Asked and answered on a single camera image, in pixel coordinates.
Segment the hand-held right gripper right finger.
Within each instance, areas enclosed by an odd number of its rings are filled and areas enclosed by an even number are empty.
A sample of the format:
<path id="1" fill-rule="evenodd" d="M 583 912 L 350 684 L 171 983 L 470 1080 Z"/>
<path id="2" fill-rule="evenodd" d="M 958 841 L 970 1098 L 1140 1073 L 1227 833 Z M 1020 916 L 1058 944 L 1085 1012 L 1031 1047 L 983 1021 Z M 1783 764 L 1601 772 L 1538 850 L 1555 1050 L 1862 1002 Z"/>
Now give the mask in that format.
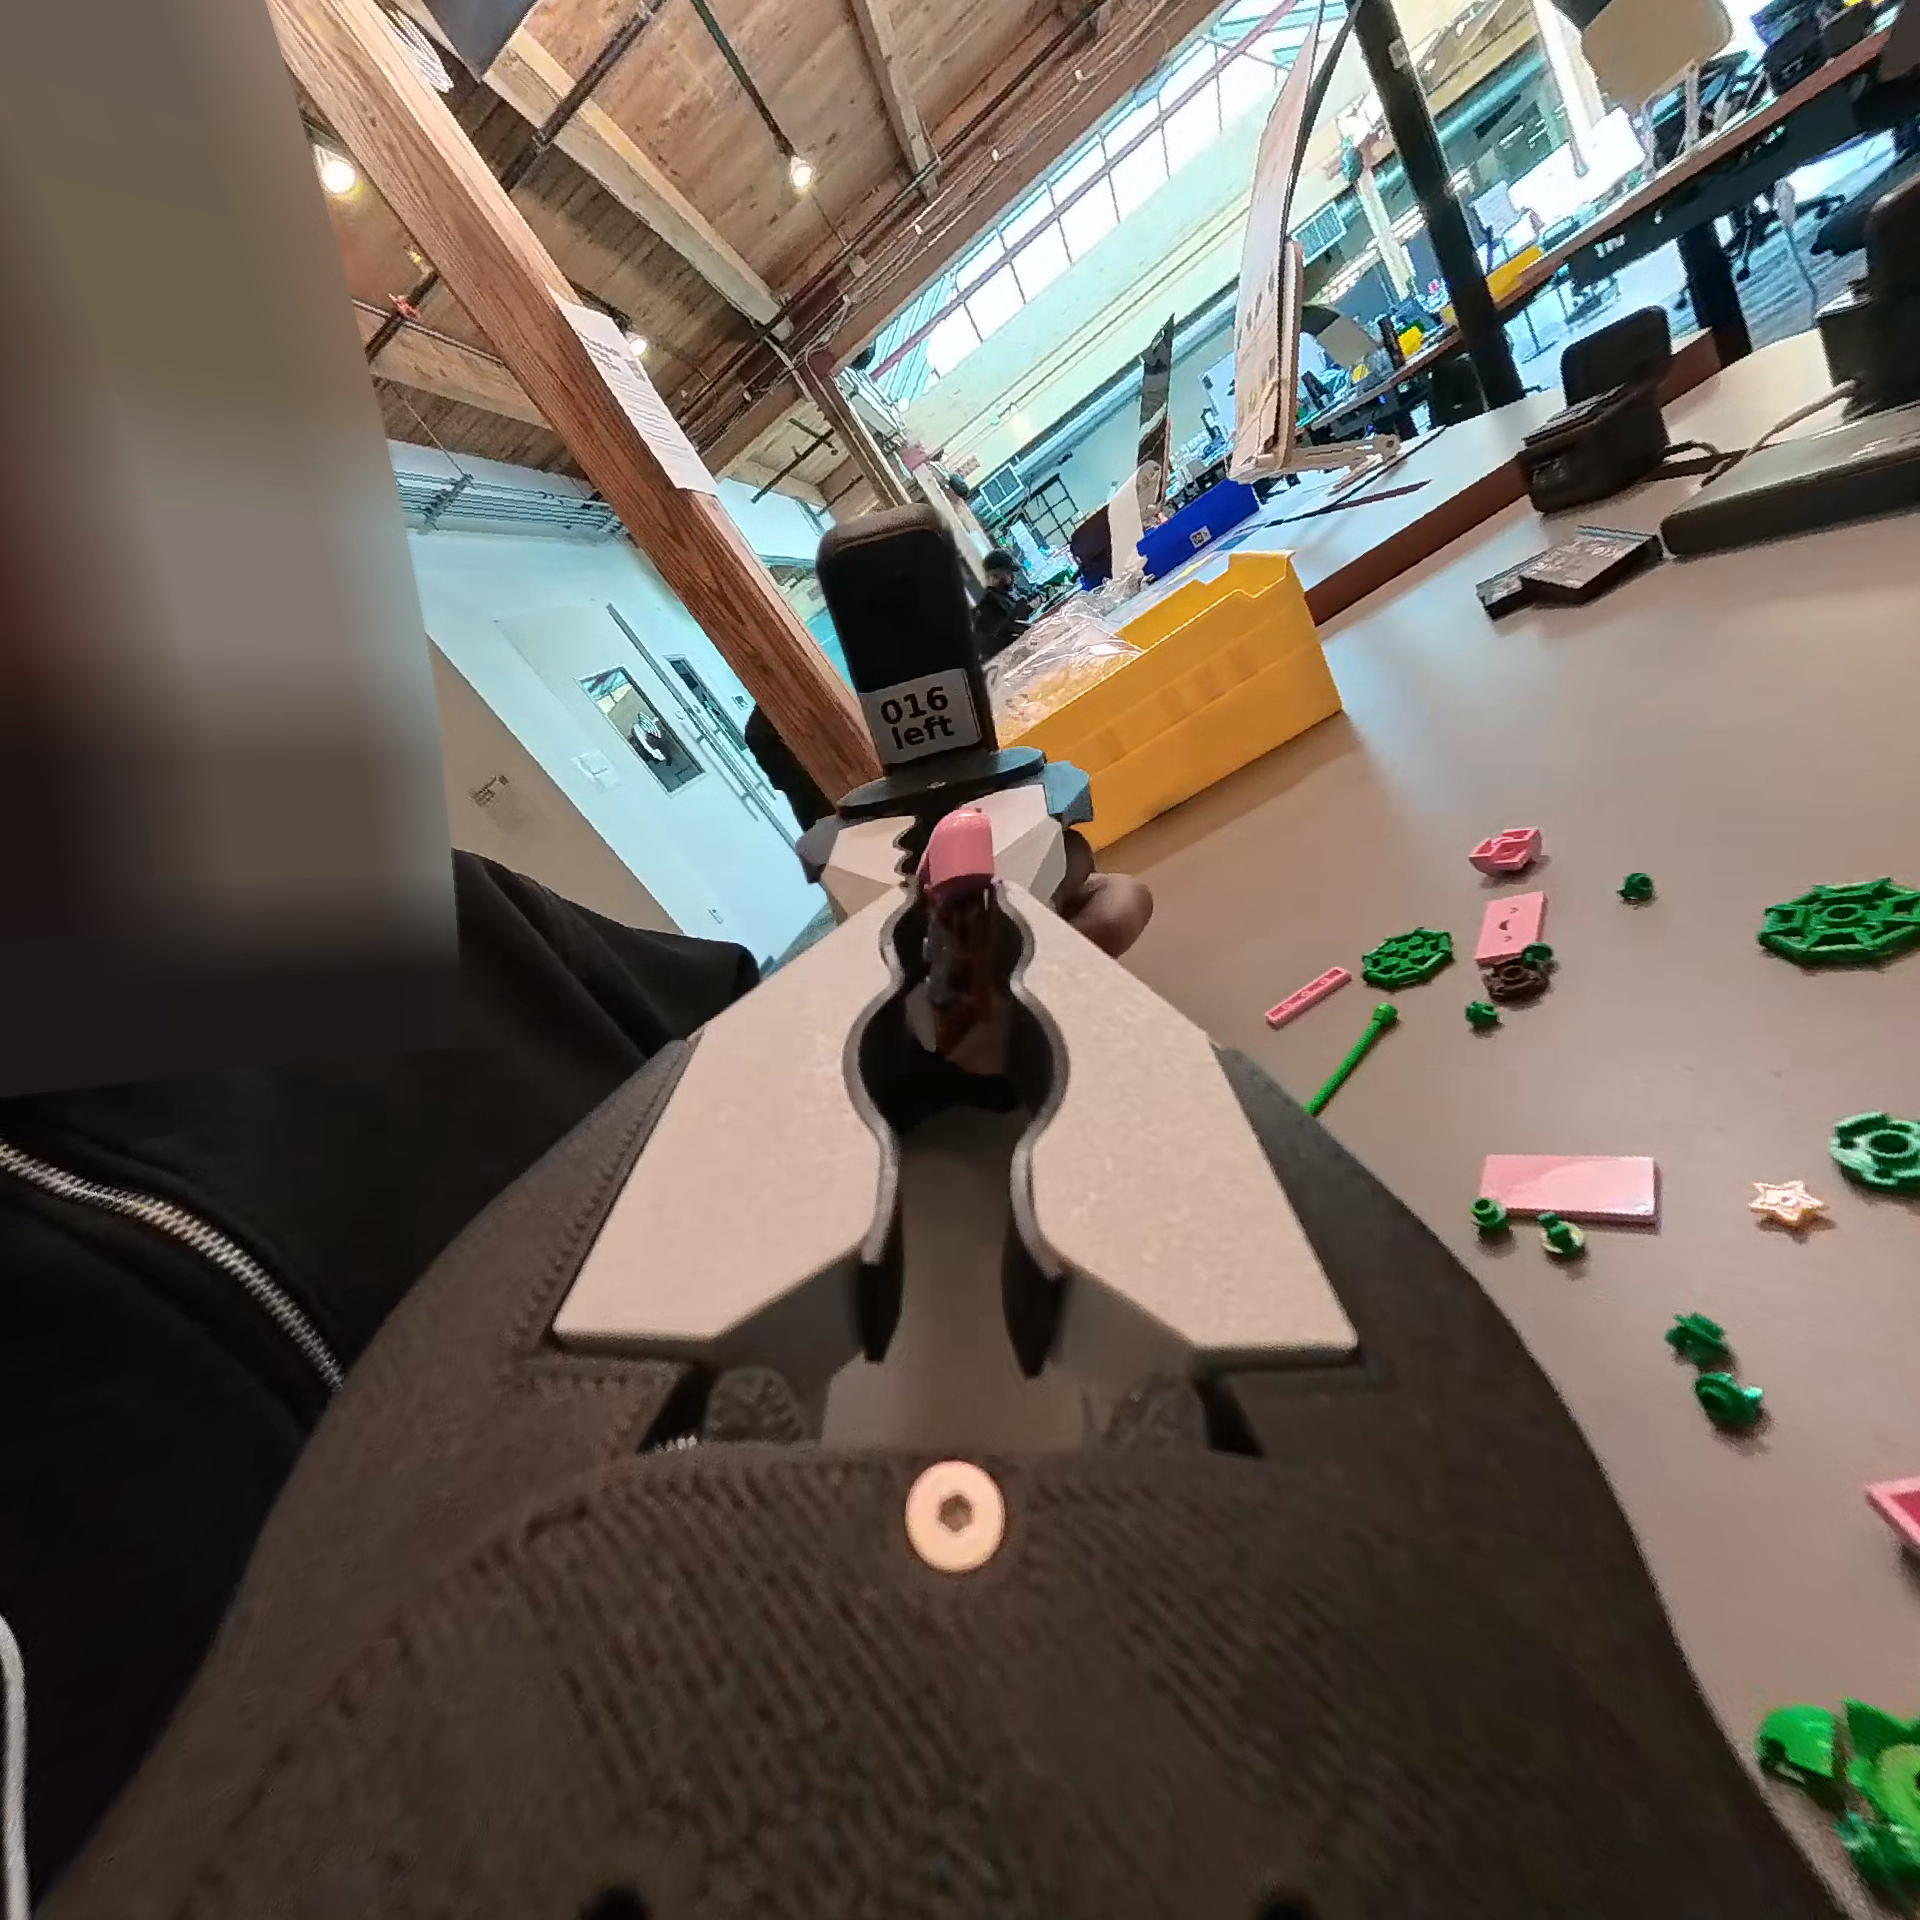
<path id="1" fill-rule="evenodd" d="M 1006 992 L 1028 1128 L 1002 1309 L 1020 1369 L 1223 1378 L 1345 1366 L 1356 1324 L 1195 1021 L 1016 883 Z"/>

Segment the scattered small green clips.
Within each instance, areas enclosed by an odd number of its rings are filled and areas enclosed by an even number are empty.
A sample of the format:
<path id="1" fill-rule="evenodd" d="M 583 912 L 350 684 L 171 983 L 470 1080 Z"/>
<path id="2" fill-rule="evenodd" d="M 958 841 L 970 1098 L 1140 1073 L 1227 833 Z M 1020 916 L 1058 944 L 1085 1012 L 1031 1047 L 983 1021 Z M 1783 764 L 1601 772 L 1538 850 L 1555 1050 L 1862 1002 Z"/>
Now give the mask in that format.
<path id="1" fill-rule="evenodd" d="M 1470 1220 L 1476 1236 L 1489 1242 L 1529 1224 L 1555 1265 L 1572 1269 L 1589 1259 L 1586 1227 L 1563 1213 L 1521 1213 L 1484 1194 L 1470 1203 Z M 1747 1438 L 1765 1426 L 1765 1389 L 1741 1378 L 1728 1332 L 1717 1319 L 1701 1311 L 1676 1315 L 1663 1341 L 1672 1358 L 1692 1370 L 1692 1398 L 1717 1430 Z"/>

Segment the person's black jacket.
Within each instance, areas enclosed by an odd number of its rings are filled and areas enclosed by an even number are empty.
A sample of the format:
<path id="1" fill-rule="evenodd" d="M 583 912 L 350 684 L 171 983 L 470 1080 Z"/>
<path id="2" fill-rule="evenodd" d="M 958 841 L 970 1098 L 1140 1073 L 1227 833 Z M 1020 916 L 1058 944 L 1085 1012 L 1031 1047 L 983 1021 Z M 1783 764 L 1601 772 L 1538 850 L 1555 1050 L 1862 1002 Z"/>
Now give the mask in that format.
<path id="1" fill-rule="evenodd" d="M 5 1098 L 4 1609 L 48 1893 L 204 1661 L 350 1366 L 469 1222 L 760 983 L 452 854 L 447 1047 Z"/>

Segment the clear plastic bag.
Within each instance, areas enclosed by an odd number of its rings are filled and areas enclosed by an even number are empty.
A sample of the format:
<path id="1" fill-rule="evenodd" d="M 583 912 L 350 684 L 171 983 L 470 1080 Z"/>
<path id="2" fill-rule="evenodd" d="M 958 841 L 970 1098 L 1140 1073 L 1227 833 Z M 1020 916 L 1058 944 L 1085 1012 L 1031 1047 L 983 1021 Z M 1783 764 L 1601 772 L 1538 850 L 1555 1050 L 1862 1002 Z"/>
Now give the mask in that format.
<path id="1" fill-rule="evenodd" d="M 1137 657 L 1140 648 L 1097 612 L 1049 612 L 985 666 L 994 715 L 1024 732 Z"/>

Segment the wooden pillar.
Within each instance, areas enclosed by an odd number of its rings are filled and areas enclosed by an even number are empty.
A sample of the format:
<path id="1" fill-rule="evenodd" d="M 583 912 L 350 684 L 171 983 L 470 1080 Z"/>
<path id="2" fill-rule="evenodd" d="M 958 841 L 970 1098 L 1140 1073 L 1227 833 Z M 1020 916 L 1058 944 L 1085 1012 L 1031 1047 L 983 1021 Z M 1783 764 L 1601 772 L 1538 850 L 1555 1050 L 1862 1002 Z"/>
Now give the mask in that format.
<path id="1" fill-rule="evenodd" d="M 282 56 L 636 548 L 831 800 L 877 779 L 858 699 L 714 493 L 648 446 L 572 289 L 377 6 L 272 2 Z"/>

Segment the person's left hand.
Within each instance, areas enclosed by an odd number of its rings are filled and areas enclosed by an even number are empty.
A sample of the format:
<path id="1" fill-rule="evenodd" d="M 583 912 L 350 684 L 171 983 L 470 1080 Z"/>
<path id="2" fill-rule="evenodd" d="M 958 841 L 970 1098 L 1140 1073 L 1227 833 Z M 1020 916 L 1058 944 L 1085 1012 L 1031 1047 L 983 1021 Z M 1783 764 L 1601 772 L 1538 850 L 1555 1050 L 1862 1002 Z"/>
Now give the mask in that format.
<path id="1" fill-rule="evenodd" d="M 1054 911 L 1094 948 L 1123 958 L 1153 920 L 1153 896 L 1137 878 L 1093 869 L 1058 887 Z"/>

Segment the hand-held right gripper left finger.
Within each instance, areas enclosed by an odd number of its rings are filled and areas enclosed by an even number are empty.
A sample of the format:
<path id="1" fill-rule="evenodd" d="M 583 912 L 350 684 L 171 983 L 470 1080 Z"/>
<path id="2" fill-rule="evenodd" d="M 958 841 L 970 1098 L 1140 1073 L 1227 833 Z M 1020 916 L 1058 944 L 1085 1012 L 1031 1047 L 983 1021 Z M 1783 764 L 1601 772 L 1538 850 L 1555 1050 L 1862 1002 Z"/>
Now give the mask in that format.
<path id="1" fill-rule="evenodd" d="M 553 1323 L 578 1356 L 831 1378 L 900 1329 L 900 1142 L 860 1047 L 900 992 L 895 889 L 694 1040 Z"/>

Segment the yellow plastic bin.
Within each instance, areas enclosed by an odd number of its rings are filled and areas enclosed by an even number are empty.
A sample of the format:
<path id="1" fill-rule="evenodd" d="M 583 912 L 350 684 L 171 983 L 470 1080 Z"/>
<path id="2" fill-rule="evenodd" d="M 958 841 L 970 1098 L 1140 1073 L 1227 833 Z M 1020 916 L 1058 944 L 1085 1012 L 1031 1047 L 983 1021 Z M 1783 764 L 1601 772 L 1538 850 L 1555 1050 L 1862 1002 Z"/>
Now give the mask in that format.
<path id="1" fill-rule="evenodd" d="M 1097 850 L 1343 714 L 1293 552 L 1233 552 L 1129 622 L 1140 657 L 1002 744 L 1093 779 Z"/>

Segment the black flat cards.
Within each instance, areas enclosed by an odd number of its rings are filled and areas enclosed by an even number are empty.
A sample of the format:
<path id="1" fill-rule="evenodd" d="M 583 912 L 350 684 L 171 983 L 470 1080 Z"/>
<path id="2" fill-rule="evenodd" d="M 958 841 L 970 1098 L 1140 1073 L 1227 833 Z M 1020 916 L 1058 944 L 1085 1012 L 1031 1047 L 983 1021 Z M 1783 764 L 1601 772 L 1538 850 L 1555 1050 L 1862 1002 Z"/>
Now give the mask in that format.
<path id="1" fill-rule="evenodd" d="M 1538 609 L 1577 609 L 1668 560 L 1659 535 L 1577 526 L 1568 539 L 1476 586 L 1492 622 Z"/>

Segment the green spiky leaf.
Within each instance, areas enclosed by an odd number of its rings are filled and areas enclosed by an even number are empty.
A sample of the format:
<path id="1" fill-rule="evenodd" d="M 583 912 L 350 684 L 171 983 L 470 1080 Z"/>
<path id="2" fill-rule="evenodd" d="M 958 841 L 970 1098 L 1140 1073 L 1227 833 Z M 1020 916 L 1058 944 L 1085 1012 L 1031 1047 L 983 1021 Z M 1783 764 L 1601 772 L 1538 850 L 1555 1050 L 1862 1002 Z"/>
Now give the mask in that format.
<path id="1" fill-rule="evenodd" d="M 1918 1833 L 1918 1718 L 1841 1700 L 1847 1782 L 1884 1829 Z"/>

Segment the black pole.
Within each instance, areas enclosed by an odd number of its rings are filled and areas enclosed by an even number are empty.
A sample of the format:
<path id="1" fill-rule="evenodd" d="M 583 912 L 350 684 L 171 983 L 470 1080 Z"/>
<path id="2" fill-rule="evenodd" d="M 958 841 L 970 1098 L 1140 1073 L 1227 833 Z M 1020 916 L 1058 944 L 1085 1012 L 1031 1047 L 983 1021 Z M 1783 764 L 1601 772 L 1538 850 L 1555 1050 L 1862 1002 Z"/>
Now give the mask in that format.
<path id="1" fill-rule="evenodd" d="M 1523 398 L 1523 384 L 1507 340 L 1507 328 L 1477 263 L 1466 211 L 1453 188 L 1453 172 L 1426 94 L 1417 80 L 1415 55 L 1392 2 L 1351 2 L 1348 15 L 1360 56 L 1378 92 L 1385 127 L 1401 157 L 1403 177 L 1425 218 L 1437 259 L 1454 331 L 1472 363 L 1489 410 Z"/>

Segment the brown square plate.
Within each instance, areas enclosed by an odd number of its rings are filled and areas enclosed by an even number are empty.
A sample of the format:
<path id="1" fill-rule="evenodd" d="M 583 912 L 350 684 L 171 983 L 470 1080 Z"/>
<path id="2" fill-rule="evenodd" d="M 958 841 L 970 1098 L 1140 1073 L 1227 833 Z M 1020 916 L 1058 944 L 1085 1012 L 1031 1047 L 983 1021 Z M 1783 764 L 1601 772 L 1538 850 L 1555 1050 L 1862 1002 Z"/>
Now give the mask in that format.
<path id="1" fill-rule="evenodd" d="M 932 1050 L 950 1066 L 970 1064 L 997 1021 L 997 884 L 950 883 L 932 893 L 924 934 L 924 995 Z"/>

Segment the black upright device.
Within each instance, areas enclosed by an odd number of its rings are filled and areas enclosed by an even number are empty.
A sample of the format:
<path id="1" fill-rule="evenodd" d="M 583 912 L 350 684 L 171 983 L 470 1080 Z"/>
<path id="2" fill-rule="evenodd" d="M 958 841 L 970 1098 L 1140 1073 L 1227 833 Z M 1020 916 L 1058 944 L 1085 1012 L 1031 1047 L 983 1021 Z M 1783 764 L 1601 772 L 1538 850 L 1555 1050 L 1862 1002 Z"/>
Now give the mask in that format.
<path id="1" fill-rule="evenodd" d="M 1864 272 L 1816 328 L 1847 420 L 1918 402 L 1918 177 L 1907 174 L 1862 220 Z"/>

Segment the white paper sign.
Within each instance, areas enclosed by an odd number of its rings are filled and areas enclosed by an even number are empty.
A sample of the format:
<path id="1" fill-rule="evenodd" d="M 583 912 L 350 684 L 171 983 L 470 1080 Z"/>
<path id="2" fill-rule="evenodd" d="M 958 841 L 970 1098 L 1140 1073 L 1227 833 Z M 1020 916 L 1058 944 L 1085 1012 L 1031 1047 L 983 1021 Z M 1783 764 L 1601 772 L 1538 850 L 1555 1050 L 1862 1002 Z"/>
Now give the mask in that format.
<path id="1" fill-rule="evenodd" d="M 652 453 L 664 478 L 679 491 L 722 498 L 722 488 L 705 460 L 652 386 L 626 331 L 598 306 L 567 299 L 555 299 L 553 304 L 583 342 L 611 398 L 634 427 L 639 443 Z"/>

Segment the black flat box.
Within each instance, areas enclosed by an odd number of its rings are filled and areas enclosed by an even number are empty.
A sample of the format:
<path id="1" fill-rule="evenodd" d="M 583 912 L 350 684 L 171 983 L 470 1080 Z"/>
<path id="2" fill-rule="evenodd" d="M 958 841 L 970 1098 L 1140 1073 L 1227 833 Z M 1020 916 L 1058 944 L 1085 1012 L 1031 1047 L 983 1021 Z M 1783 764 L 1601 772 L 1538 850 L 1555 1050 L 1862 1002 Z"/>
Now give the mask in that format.
<path id="1" fill-rule="evenodd" d="M 1663 520 L 1676 560 L 1736 552 L 1918 510 L 1918 404 L 1747 453 Z"/>

